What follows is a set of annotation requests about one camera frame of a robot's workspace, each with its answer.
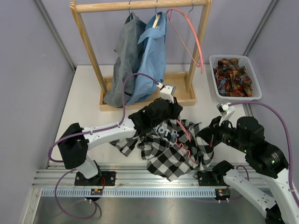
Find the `pink hanger with chrome hook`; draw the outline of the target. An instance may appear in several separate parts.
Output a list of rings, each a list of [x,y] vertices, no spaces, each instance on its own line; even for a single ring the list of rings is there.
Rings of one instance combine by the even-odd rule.
[[[171,119],[172,142],[171,151],[175,153],[176,165],[180,169],[194,169],[199,165],[199,146],[197,134],[199,125],[186,119]]]

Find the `black white checkered shirt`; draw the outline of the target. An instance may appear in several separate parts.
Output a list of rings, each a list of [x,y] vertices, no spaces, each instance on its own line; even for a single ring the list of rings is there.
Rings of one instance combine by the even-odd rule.
[[[167,178],[168,181],[174,181],[183,174],[190,172],[192,169],[180,169],[176,165],[175,153],[171,151],[172,140],[172,122],[166,120],[157,125],[149,133],[133,138],[119,139],[111,141],[110,144],[115,146],[123,155],[129,156],[134,149],[141,151],[141,158],[147,161],[147,170],[161,177]],[[214,157],[213,149],[207,149],[207,145],[197,134],[199,146],[199,165],[194,168],[205,172],[210,166]]]

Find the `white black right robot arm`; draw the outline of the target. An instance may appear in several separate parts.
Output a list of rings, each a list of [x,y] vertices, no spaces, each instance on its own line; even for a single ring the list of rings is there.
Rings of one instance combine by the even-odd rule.
[[[227,120],[221,121],[221,118],[214,118],[209,126],[200,130],[199,137],[206,142],[205,149],[212,151],[215,146],[224,143],[244,153],[246,162],[264,179],[272,195],[243,178],[227,161],[221,161],[212,168],[210,176],[213,182],[234,188],[259,210],[266,223],[297,224],[298,194],[291,189],[291,164],[284,153],[265,140],[264,127],[254,117],[239,118],[236,127]]]

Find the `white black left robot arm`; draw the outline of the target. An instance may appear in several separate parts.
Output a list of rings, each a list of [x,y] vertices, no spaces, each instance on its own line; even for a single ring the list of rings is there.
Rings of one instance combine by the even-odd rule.
[[[157,98],[119,123],[91,128],[82,128],[79,123],[71,124],[57,142],[62,162],[66,169],[77,170],[79,180],[85,185],[95,186],[100,182],[102,173],[96,161],[88,157],[88,150],[114,140],[146,135],[161,122],[177,119],[182,110],[177,101]]]

